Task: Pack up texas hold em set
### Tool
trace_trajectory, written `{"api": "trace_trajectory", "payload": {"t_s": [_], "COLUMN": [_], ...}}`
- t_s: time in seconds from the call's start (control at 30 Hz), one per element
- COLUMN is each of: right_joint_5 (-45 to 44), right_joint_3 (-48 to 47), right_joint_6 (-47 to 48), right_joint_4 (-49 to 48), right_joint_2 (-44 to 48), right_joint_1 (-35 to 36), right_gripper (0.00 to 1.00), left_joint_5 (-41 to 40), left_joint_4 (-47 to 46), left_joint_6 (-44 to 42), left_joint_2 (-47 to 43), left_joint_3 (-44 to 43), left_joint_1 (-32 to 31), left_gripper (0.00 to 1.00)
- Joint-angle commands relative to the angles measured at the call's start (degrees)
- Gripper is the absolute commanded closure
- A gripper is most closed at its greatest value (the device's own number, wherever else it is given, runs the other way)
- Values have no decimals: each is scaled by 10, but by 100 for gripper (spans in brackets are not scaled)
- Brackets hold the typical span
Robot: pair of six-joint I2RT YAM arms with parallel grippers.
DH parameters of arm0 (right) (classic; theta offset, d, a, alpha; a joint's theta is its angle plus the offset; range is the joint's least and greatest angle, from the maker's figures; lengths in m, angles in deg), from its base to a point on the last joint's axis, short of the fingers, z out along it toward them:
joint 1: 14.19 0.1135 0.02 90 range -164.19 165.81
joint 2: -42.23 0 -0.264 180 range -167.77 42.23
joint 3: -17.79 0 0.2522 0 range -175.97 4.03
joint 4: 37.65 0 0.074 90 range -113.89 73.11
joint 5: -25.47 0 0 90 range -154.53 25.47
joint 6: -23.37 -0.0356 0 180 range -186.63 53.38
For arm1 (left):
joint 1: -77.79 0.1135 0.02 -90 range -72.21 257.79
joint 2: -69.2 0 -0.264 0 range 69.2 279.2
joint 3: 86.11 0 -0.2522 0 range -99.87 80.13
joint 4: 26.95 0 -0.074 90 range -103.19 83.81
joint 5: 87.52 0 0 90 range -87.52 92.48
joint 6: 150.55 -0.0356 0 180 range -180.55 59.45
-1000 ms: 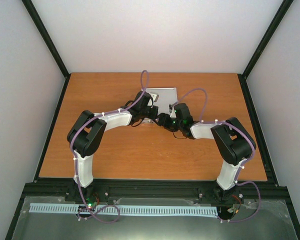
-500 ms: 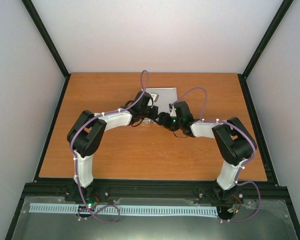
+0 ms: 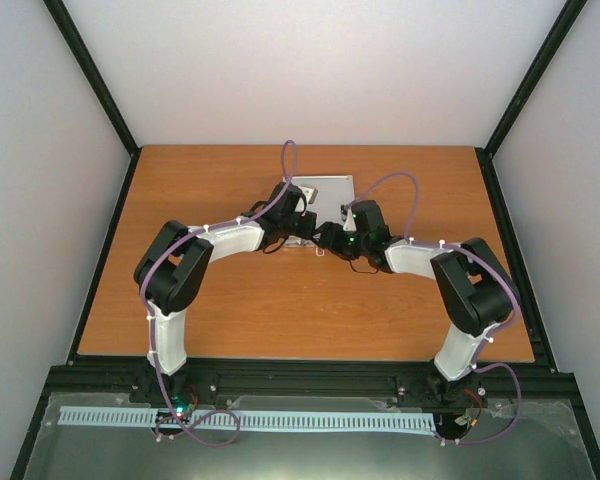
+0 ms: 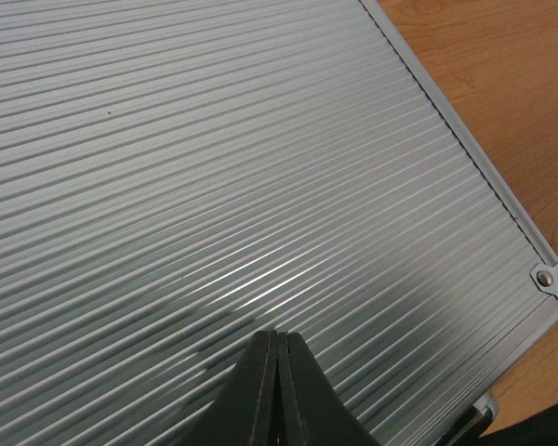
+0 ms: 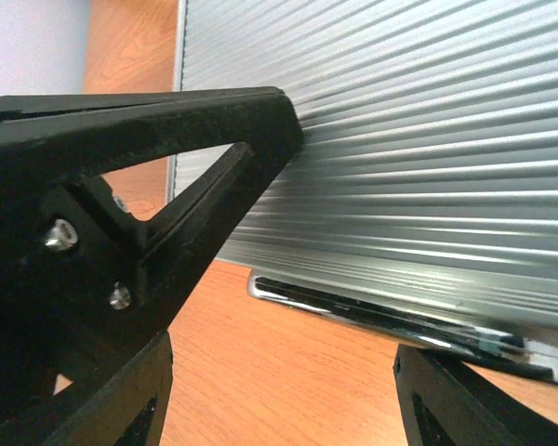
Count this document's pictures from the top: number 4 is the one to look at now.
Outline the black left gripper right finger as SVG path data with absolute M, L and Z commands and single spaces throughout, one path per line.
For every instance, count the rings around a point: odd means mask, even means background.
M 320 365 L 296 333 L 278 335 L 280 445 L 376 445 L 345 408 Z

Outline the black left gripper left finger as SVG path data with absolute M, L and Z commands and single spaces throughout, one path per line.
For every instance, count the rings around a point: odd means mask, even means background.
M 274 445 L 278 333 L 254 333 L 218 396 L 179 445 Z

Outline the aluminium poker case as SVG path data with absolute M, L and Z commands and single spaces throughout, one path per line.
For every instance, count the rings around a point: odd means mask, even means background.
M 558 256 L 372 1 L 0 1 L 0 445 L 163 445 L 256 331 L 433 445 Z

